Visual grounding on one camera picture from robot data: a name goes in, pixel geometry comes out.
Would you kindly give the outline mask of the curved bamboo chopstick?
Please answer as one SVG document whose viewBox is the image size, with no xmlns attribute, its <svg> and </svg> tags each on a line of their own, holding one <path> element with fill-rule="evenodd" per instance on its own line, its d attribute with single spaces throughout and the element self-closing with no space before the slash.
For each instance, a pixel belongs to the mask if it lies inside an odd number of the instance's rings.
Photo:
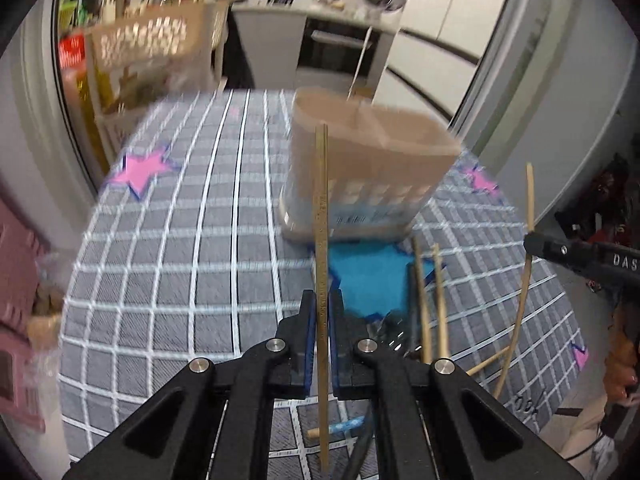
<svg viewBox="0 0 640 480">
<path fill-rule="evenodd" d="M 534 167 L 531 162 L 528 162 L 526 164 L 526 197 L 526 226 L 527 234 L 529 234 L 535 229 L 535 177 Z M 530 278 L 532 277 L 532 270 L 533 256 L 529 255 L 529 253 L 526 252 L 521 279 L 521 290 L 520 294 L 518 295 L 518 310 L 516 311 L 516 318 L 513 324 L 510 344 L 509 347 L 506 348 L 506 352 L 504 352 L 500 376 L 498 378 L 498 382 L 496 383 L 494 393 L 492 394 L 496 400 L 498 400 L 501 396 L 504 385 L 506 384 L 506 378 L 509 374 L 514 352 L 516 348 L 518 348 L 518 338 L 520 338 L 521 327 L 525 313 L 526 299 L 529 289 L 529 282 Z"/>
</svg>

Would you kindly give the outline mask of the blue patterned chopstick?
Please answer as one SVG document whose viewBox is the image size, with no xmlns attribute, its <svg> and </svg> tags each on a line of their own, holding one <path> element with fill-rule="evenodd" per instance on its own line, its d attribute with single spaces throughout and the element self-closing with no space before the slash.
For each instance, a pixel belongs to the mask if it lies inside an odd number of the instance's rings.
<svg viewBox="0 0 640 480">
<path fill-rule="evenodd" d="M 358 416 L 355 418 L 351 418 L 349 420 L 345 420 L 344 422 L 336 422 L 335 424 L 329 424 L 328 433 L 329 434 L 344 434 L 345 432 L 349 432 L 355 429 L 360 428 L 364 421 L 366 420 L 366 416 Z M 320 438 L 320 428 L 311 428 L 306 431 L 306 437 L 308 439 L 319 439 Z"/>
</svg>

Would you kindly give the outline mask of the blue checkered tablecloth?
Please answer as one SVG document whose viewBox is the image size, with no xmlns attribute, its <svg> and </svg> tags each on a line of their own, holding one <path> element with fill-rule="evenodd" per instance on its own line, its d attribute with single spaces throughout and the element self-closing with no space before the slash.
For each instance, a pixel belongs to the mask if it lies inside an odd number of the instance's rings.
<svg viewBox="0 0 640 480">
<path fill-rule="evenodd" d="M 180 166 L 143 200 L 104 186 L 79 248 L 62 324 L 61 412 L 80 460 L 190 359 L 224 362 L 272 336 L 312 284 L 310 251 L 285 240 L 278 198 L 293 97 L 230 91 L 161 102 L 128 150 L 168 147 Z M 474 193 L 463 154 L 422 209 L 439 244 L 452 358 L 494 390 L 518 310 L 524 226 Z M 548 263 L 536 261 L 501 402 L 541 430 L 575 385 L 586 345 Z"/>
</svg>

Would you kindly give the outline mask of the pink star sticker right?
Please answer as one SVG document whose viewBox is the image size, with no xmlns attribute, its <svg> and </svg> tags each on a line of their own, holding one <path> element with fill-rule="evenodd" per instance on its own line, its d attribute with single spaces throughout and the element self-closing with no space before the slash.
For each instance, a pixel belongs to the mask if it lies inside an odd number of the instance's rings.
<svg viewBox="0 0 640 480">
<path fill-rule="evenodd" d="M 483 193 L 490 197 L 498 197 L 500 195 L 498 183 L 480 164 L 465 167 L 461 172 L 468 179 L 474 193 Z"/>
</svg>

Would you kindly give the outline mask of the pink star sticker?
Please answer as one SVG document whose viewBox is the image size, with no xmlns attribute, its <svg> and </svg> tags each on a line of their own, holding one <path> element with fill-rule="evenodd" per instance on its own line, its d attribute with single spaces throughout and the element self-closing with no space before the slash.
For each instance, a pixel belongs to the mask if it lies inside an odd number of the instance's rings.
<svg viewBox="0 0 640 480">
<path fill-rule="evenodd" d="M 474 193 L 483 193 L 490 197 L 498 197 L 500 195 L 498 183 L 480 164 L 465 167 L 461 172 L 468 179 Z"/>
<path fill-rule="evenodd" d="M 143 200 L 155 177 L 176 172 L 180 166 L 168 156 L 168 147 L 163 146 L 146 155 L 125 154 L 122 163 L 106 185 L 128 188 L 135 200 Z"/>
</svg>

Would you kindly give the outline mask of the beige plastic utensil holder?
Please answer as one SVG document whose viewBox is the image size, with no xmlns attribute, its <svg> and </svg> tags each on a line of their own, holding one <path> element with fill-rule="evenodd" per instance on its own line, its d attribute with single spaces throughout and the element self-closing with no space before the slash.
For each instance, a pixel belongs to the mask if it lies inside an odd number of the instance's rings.
<svg viewBox="0 0 640 480">
<path fill-rule="evenodd" d="M 314 237 L 314 139 L 320 127 L 328 130 L 329 236 L 334 240 L 403 240 L 462 151 L 430 116 L 321 88 L 298 89 L 279 197 L 281 231 L 289 240 Z"/>
</svg>

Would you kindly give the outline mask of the pink star sticker left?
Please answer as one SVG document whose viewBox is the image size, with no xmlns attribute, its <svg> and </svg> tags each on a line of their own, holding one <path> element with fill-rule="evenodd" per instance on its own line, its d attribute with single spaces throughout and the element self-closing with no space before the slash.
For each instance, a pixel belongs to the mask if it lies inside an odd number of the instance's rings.
<svg viewBox="0 0 640 480">
<path fill-rule="evenodd" d="M 163 146 L 146 155 L 125 154 L 122 163 L 106 185 L 128 188 L 135 200 L 143 200 L 155 177 L 176 172 L 180 166 L 168 156 L 168 147 Z"/>
</svg>

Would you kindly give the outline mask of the white refrigerator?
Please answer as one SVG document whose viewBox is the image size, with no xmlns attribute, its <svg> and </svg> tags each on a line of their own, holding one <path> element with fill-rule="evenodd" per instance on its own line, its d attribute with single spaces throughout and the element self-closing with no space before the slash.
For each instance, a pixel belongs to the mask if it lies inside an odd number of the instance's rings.
<svg viewBox="0 0 640 480">
<path fill-rule="evenodd" d="M 407 0 L 373 103 L 450 124 L 506 0 Z"/>
</svg>

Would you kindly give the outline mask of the pink plastic stool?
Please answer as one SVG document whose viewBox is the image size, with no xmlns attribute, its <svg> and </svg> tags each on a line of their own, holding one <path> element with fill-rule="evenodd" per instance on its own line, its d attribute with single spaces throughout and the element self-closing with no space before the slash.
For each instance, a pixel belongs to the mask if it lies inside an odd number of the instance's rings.
<svg viewBox="0 0 640 480">
<path fill-rule="evenodd" d="M 27 325 L 39 283 L 40 246 L 10 208 L 1 206 L 1 413 L 43 432 L 38 389 L 27 381 L 34 350 Z"/>
</svg>

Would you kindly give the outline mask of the built-in black oven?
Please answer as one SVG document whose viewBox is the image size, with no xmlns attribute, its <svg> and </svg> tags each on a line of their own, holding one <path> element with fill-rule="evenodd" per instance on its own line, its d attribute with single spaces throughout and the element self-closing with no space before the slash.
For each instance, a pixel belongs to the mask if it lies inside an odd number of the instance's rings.
<svg viewBox="0 0 640 480">
<path fill-rule="evenodd" d="M 380 38 L 375 29 L 307 18 L 297 67 L 367 77 Z"/>
</svg>

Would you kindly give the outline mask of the beige perforated storage cart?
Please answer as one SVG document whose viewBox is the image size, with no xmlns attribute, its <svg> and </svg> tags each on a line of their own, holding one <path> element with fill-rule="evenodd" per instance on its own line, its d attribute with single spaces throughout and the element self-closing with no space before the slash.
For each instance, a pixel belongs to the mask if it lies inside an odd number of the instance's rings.
<svg viewBox="0 0 640 480">
<path fill-rule="evenodd" d="M 230 3 L 151 6 L 84 32 L 94 120 L 114 162 L 151 105 L 166 96 L 224 90 Z"/>
</svg>

